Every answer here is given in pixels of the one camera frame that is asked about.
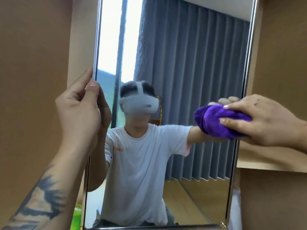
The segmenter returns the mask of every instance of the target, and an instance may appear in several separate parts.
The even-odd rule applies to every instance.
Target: sky
[[[143,0],[128,0],[122,82],[133,80]],[[122,0],[103,0],[98,69],[115,74]]]

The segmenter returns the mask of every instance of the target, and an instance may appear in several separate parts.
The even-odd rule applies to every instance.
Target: black tattoo
[[[60,190],[54,189],[56,182],[52,180],[52,173],[49,173],[52,167],[49,166],[44,172],[2,230],[40,229],[47,221],[62,213],[63,196]]]

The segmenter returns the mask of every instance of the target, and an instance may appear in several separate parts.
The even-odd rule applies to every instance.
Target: green hill
[[[106,102],[108,103],[111,111],[113,107],[113,100],[114,100],[114,86],[115,86],[115,75],[108,73],[103,70],[97,71],[97,82],[100,84],[104,96],[106,98]],[[125,116],[124,113],[118,108],[118,114],[117,114],[117,126],[123,126],[125,124]]]

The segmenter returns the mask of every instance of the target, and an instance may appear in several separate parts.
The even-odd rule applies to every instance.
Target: gray curtain
[[[162,123],[195,125],[193,113],[240,96],[249,22],[182,0],[144,0],[135,80],[162,97]],[[234,142],[200,143],[172,155],[165,178],[229,178]]]

